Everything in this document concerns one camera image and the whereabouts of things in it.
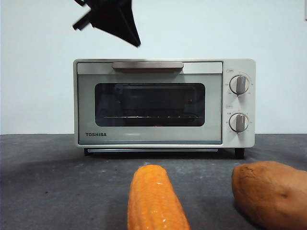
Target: oven door handle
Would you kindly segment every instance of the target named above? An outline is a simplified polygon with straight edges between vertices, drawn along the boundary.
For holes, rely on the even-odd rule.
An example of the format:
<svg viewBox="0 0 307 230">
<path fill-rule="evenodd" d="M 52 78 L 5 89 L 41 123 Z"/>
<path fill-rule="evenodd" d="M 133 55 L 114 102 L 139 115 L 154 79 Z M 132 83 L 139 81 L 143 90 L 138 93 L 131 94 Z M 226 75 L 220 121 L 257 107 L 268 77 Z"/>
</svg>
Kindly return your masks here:
<svg viewBox="0 0 307 230">
<path fill-rule="evenodd" d="M 113 62 L 114 69 L 182 69 L 183 62 Z"/>
</svg>

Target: toaster oven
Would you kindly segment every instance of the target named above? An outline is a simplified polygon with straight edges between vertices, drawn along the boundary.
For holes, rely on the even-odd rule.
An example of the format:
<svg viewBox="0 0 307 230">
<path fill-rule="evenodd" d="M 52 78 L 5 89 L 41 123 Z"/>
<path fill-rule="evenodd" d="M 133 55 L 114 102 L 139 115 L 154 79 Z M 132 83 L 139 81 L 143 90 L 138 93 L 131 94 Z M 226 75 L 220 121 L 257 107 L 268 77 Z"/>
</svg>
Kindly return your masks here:
<svg viewBox="0 0 307 230">
<path fill-rule="evenodd" d="M 75 142 L 112 151 L 217 151 L 255 142 L 252 59 L 77 59 Z"/>
</svg>

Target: toshiba logo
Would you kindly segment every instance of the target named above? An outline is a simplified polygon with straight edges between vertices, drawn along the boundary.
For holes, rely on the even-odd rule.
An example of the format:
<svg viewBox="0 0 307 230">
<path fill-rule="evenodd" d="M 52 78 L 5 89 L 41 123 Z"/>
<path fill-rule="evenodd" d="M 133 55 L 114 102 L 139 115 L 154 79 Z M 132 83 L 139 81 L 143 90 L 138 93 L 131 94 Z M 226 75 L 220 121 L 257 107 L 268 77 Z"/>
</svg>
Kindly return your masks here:
<svg viewBox="0 0 307 230">
<path fill-rule="evenodd" d="M 87 137 L 106 137 L 106 133 L 85 133 Z"/>
</svg>

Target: potato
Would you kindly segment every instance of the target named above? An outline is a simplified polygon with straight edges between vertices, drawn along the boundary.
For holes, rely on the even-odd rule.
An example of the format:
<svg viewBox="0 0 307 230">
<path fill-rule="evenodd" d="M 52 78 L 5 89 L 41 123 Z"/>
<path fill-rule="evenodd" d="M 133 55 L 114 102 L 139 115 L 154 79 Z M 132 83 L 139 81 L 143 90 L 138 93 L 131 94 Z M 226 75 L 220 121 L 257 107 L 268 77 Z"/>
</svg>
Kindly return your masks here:
<svg viewBox="0 0 307 230">
<path fill-rule="evenodd" d="M 307 172 L 275 161 L 234 168 L 238 206 L 269 230 L 307 230 Z"/>
</svg>

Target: corn cob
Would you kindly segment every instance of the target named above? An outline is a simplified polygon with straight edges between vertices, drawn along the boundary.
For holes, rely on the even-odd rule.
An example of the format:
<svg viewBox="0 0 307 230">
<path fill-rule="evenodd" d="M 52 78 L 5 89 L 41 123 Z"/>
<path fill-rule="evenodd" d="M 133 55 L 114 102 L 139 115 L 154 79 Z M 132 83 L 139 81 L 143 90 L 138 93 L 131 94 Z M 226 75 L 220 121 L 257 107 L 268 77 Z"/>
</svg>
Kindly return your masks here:
<svg viewBox="0 0 307 230">
<path fill-rule="evenodd" d="M 166 170 L 159 165 L 140 167 L 134 174 L 128 230 L 190 230 Z"/>
</svg>

